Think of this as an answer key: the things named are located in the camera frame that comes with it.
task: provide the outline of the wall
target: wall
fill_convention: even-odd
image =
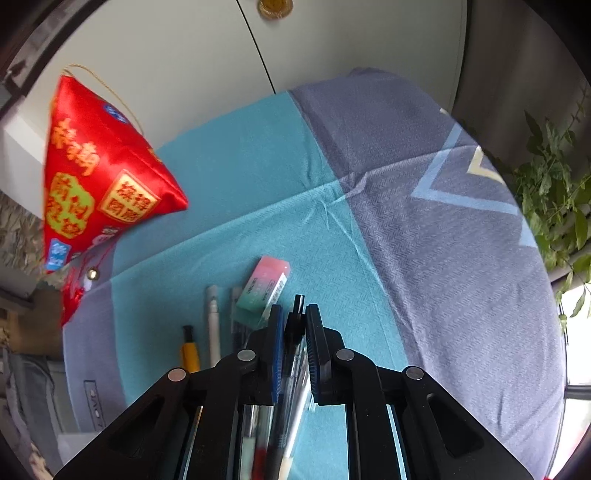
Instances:
[[[523,110],[540,123],[547,116],[563,125],[576,110],[584,83],[568,49],[525,2],[473,0],[453,116],[476,130],[478,141],[494,155],[512,165],[529,160]],[[589,126],[576,125],[575,132],[588,137]],[[575,157],[580,169],[580,155]]]
[[[0,124],[0,190],[31,213],[42,216],[45,139],[19,114],[19,106]]]

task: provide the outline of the blue and gray bedsheet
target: blue and gray bedsheet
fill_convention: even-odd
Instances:
[[[178,365],[182,325],[194,325],[207,366],[211,284],[229,353],[229,289],[271,255],[291,264],[286,306],[304,294],[377,365],[423,367],[544,476],[565,375],[548,278],[509,190],[431,98],[359,70],[215,119],[158,154],[189,209],[126,233],[64,328],[84,431]],[[341,407],[309,413],[292,478],[347,478],[344,419]]]

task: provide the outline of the light blue stripe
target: light blue stripe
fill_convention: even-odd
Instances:
[[[441,190],[433,190],[431,188],[431,185],[433,185],[437,175],[439,175],[441,167],[449,157],[450,152],[454,149],[457,139],[460,137],[461,133],[462,127],[460,127],[458,124],[455,124],[452,128],[452,131],[447,136],[447,139],[443,144],[443,148],[437,152],[437,154],[435,154],[435,157],[433,157],[433,160],[427,168],[425,175],[423,175],[421,180],[418,181],[418,184],[411,193],[411,196],[415,198],[422,198],[424,200],[433,200],[435,202],[448,203],[450,205],[467,207],[476,210],[486,210],[488,212],[501,212],[509,213],[510,215],[518,215],[519,208],[511,203],[500,202],[498,200],[477,199],[464,195],[442,192]]]
[[[452,148],[456,146],[457,139],[460,137],[461,133],[462,127],[460,127],[460,125],[458,124],[455,124],[452,128],[452,131],[447,136],[447,139],[445,140],[443,147],[439,152],[437,152],[437,154],[433,158],[433,161],[431,162],[427,171],[425,172],[425,175],[423,175],[421,180],[419,180],[417,186],[415,187],[412,193],[413,197],[424,198],[421,196],[421,194],[423,192],[428,191],[431,188],[431,185],[433,185],[433,182],[437,178],[437,175],[439,174],[441,167],[447,160],[449,152],[451,152]]]
[[[476,210],[510,213],[511,215],[517,215],[519,213],[519,209],[510,203],[499,202],[498,200],[474,199],[470,197],[464,197],[462,195],[455,195],[454,193],[441,192],[439,190],[418,192],[413,196],[425,200],[435,200],[436,202],[448,203],[450,205],[468,207]]]

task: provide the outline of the white pen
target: white pen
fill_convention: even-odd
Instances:
[[[209,362],[215,367],[221,360],[220,351],[220,316],[217,309],[217,287],[207,288],[207,322],[209,324]]]

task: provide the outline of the white cabinet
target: white cabinet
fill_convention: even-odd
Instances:
[[[235,0],[109,0],[64,43],[20,114],[44,138],[61,69],[92,69],[133,110],[155,147],[223,113],[271,95]],[[118,105],[84,71],[73,73]]]
[[[452,107],[466,0],[293,1],[290,15],[267,21],[257,0],[109,0],[51,59],[18,116],[46,137],[49,102],[68,63],[102,77],[155,148],[273,88],[280,92],[355,67],[401,74]],[[118,104],[88,74],[76,75]]]
[[[415,81],[449,111],[456,96],[466,0],[294,0],[264,20],[257,0],[238,0],[275,89],[375,67]]]

